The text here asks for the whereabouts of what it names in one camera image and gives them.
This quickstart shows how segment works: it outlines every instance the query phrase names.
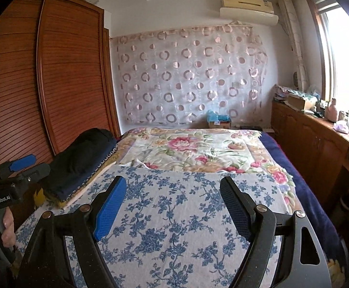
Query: silver bolt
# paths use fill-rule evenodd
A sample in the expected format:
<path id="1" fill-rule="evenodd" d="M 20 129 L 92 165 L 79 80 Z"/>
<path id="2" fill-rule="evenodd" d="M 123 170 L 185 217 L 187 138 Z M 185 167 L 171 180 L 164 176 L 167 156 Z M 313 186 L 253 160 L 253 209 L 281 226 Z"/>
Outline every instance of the silver bolt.
<path id="1" fill-rule="evenodd" d="M 90 205 L 85 204 L 80 207 L 81 212 L 88 212 L 90 210 Z"/>
<path id="2" fill-rule="evenodd" d="M 297 210 L 297 211 L 296 211 L 296 215 L 297 215 L 299 218 L 304 218 L 304 217 L 305 217 L 305 212 L 302 211 L 302 210 Z"/>
<path id="3" fill-rule="evenodd" d="M 268 208 L 265 207 L 264 205 L 257 205 L 256 209 L 260 212 L 266 212 L 268 210 Z"/>
<path id="4" fill-rule="evenodd" d="M 52 213 L 50 211 L 45 211 L 43 214 L 42 214 L 42 217 L 44 219 L 48 219 L 50 218 L 50 216 L 52 215 Z"/>

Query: pink bottle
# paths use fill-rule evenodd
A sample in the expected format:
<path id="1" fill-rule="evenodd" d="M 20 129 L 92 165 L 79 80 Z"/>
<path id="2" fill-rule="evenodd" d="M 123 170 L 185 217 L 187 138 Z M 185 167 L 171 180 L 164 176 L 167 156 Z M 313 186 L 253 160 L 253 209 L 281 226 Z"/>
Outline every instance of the pink bottle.
<path id="1" fill-rule="evenodd" d="M 336 122 L 338 120 L 338 110 L 336 108 L 336 99 L 331 100 L 331 105 L 328 107 L 327 119 L 332 122 Z"/>

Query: patterned wall covering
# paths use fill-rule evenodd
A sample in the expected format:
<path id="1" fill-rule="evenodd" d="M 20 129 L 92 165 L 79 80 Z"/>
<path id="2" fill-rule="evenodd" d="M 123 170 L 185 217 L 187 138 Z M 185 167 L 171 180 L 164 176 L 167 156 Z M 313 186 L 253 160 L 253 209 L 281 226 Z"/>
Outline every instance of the patterned wall covering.
<path id="1" fill-rule="evenodd" d="M 147 32 L 111 45 L 118 102 L 131 123 L 189 124 L 210 109 L 233 124 L 259 115 L 267 55 L 251 26 Z"/>

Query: white and blue floral fabric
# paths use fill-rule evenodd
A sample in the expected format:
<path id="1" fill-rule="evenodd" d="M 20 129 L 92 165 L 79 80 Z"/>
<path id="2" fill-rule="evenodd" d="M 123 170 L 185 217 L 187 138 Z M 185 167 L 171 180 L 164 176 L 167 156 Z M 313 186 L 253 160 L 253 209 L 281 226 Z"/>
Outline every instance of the white and blue floral fabric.
<path id="1" fill-rule="evenodd" d="M 23 253 L 43 211 L 56 215 L 91 203 L 113 178 L 123 176 L 126 198 L 110 233 L 99 243 L 119 288 L 228 287 L 249 243 L 240 236 L 220 195 L 230 175 L 242 192 L 273 212 L 288 213 L 274 179 L 267 174 L 174 172 L 115 165 L 107 169 L 68 209 L 45 203 L 17 231 Z M 269 287 L 281 240 L 275 237 L 262 287 Z M 72 238 L 67 237 L 77 287 L 86 287 Z"/>

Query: wardrobe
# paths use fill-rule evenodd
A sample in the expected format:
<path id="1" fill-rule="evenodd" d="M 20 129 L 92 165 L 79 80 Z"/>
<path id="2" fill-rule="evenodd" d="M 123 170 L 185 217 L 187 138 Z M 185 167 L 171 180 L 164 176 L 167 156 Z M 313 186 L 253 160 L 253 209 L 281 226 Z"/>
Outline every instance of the wardrobe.
<path id="1" fill-rule="evenodd" d="M 104 10 L 83 0 L 14 0 L 0 16 L 0 163 L 51 162 L 83 131 L 120 136 Z M 12 208 L 33 211 L 31 187 Z"/>

